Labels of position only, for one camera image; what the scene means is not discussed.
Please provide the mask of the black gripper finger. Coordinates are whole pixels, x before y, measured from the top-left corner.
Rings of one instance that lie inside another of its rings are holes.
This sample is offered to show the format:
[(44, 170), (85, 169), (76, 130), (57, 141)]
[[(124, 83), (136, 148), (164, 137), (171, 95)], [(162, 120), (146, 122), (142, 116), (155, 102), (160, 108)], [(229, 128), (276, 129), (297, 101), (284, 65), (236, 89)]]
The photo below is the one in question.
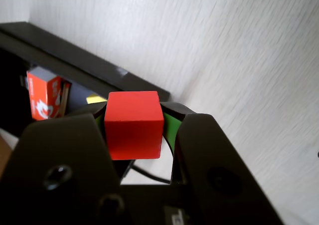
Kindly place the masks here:
[(281, 225), (283, 222), (214, 117), (161, 102), (181, 122), (175, 153), (199, 225)]
[(120, 180), (96, 114), (34, 122), (23, 131), (0, 180), (3, 225), (121, 225)]

